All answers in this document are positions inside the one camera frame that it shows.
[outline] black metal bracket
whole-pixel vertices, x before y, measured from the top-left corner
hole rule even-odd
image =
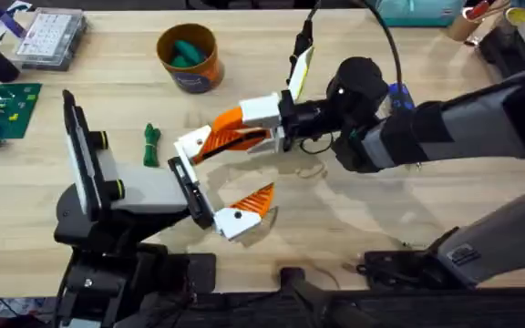
[[[188,211],[191,217],[200,228],[209,228],[214,223],[214,214],[211,212],[198,186],[191,182],[190,175],[181,163],[181,159],[174,157],[168,160],[168,164],[180,184],[183,196],[185,196],[188,202]]]
[[[281,290],[289,292],[309,315],[313,328],[391,328],[361,311],[348,302],[334,302],[331,293],[323,291],[305,280],[301,268],[282,268],[280,271]]]
[[[424,251],[368,251],[356,266],[368,286],[379,291],[460,290],[467,286],[437,259],[438,246],[458,228],[443,234]]]
[[[212,292],[216,282],[214,254],[168,254],[163,245],[141,243],[120,255],[74,249],[66,272],[58,318],[63,326],[74,318],[111,328],[136,313],[152,292]]]

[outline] black mount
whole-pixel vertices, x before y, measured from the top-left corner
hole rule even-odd
[[[57,316],[64,326],[78,318],[112,327],[139,310],[152,292],[212,292],[214,254],[169,254],[167,247],[141,243],[174,225],[188,212],[138,215],[113,211],[113,220],[90,221],[82,214],[76,187],[57,204],[55,238],[73,246],[58,295]]]
[[[52,328],[57,328],[57,319],[62,326],[77,325],[73,319],[79,319],[110,328],[137,312],[152,292],[212,292],[216,281],[213,254],[169,254],[163,245],[142,242],[195,214],[196,204],[204,204],[191,200],[199,199],[200,194],[188,190],[172,166],[189,207],[151,214],[112,209],[112,201],[125,198],[127,186],[119,179],[104,180],[97,152],[108,148],[107,135],[89,131],[74,96],[66,90],[63,96],[79,188],[68,187],[57,203],[54,238],[73,251],[58,289]]]
[[[457,230],[446,232],[424,251],[368,251],[356,269],[376,291],[467,289],[436,256],[438,246]]]
[[[305,280],[301,268],[282,268],[280,272],[281,290],[290,293],[308,315],[313,328],[391,328],[362,312],[349,302],[335,302],[330,292],[325,292]]]

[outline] green object in cup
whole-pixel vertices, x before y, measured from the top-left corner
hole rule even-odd
[[[188,41],[176,40],[173,43],[173,46],[175,46],[177,53],[190,63],[190,67],[196,66],[206,60],[206,56],[195,45]]]
[[[186,68],[186,67],[192,67],[192,66],[195,66],[195,65],[192,65],[190,64],[186,58],[182,55],[177,55],[173,58],[173,60],[171,61],[170,65],[172,65],[173,67],[180,67],[180,68]]]

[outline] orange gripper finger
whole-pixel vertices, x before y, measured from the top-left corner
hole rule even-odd
[[[219,115],[211,125],[212,133],[222,130],[235,130],[248,128],[242,124],[242,108],[240,106],[228,110]]]

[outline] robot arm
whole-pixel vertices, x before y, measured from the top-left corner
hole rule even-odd
[[[355,128],[334,144],[352,171],[378,171],[441,159],[525,159],[525,140],[507,99],[525,88],[525,74],[446,102],[426,102],[398,111],[373,128]]]

